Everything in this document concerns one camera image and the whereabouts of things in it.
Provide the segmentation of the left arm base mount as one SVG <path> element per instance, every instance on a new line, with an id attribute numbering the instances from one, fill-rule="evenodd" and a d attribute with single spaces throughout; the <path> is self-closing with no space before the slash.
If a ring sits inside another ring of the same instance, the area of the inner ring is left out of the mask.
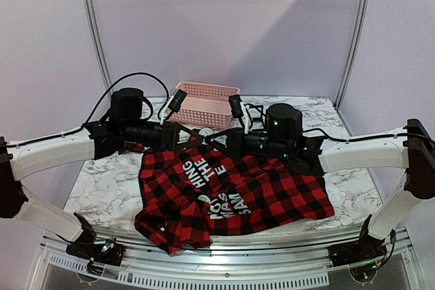
<path id="1" fill-rule="evenodd" d="M 87 259 L 86 272 L 101 276 L 105 265 L 120 267 L 126 247 L 117 243 L 115 238 L 101 239 L 96 243 L 93 233 L 83 232 L 77 240 L 67 245 L 68 255 Z"/>

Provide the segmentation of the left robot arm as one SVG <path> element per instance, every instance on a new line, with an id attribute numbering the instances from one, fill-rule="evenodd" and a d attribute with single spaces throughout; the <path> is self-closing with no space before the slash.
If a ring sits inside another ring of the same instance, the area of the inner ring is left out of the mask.
<path id="1" fill-rule="evenodd" d="M 144 118 L 143 91 L 115 91 L 107 113 L 79 128 L 8 143 L 1 141 L 1 218 L 26 221 L 60 236 L 87 259 L 101 253 L 93 228 L 85 218 L 63 210 L 79 167 L 124 150 L 127 144 L 161 151 L 190 148 L 202 136 L 161 117 Z"/>

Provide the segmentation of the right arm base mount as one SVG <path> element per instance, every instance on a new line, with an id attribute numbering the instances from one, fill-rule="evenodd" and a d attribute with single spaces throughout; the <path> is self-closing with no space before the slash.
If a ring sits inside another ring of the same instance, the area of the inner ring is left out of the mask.
<path id="1" fill-rule="evenodd" d="M 369 240 L 361 237 L 353 242 L 344 242 L 328 247 L 328 258 L 333 267 L 349 266 L 353 280 L 359 283 L 371 281 L 391 258 L 396 243 L 396 231 L 389 234 L 391 250 L 387 252 L 384 240 Z"/>

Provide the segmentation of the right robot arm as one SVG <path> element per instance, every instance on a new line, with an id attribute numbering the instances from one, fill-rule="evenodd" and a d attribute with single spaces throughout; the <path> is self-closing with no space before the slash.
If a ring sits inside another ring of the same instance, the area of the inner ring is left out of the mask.
<path id="1" fill-rule="evenodd" d="M 243 105 L 232 112 L 241 120 L 240 128 L 209 135 L 208 145 L 229 158 L 256 156 L 276 158 L 297 175 L 325 175 L 357 168 L 399 168 L 404 171 L 399 186 L 381 208 L 369 215 L 360 239 L 351 246 L 351 254 L 365 260 L 378 242 L 421 201 L 434 197 L 434 140 L 422 123 L 410 119 L 406 126 L 392 131 L 340 139 L 324 131 L 310 136 L 302 127 L 302 113 L 285 103 L 266 110 L 264 130 L 250 129 L 250 119 Z"/>

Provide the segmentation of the red black plaid shirt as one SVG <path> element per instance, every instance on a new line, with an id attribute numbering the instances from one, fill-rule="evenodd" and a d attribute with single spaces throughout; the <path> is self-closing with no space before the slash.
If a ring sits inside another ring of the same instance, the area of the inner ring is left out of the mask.
<path id="1" fill-rule="evenodd" d="M 277 159 L 232 159 L 206 145 L 144 152 L 135 229 L 172 255 L 214 236 L 244 236 L 334 215 L 323 177 L 292 174 Z M 204 194 L 210 203 L 198 199 Z"/>

